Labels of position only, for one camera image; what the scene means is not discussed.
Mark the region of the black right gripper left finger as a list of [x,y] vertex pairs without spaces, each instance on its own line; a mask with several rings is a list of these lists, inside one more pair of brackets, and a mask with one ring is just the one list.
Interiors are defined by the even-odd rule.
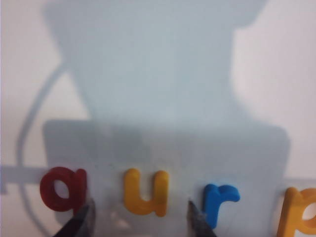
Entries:
[[54,237],[92,237],[95,222],[95,202],[90,198]]

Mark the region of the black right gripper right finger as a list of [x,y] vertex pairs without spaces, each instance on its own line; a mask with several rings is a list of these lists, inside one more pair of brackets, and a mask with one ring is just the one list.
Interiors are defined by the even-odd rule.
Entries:
[[201,212],[192,200],[188,201],[188,230],[192,237],[217,237],[206,222],[206,215]]

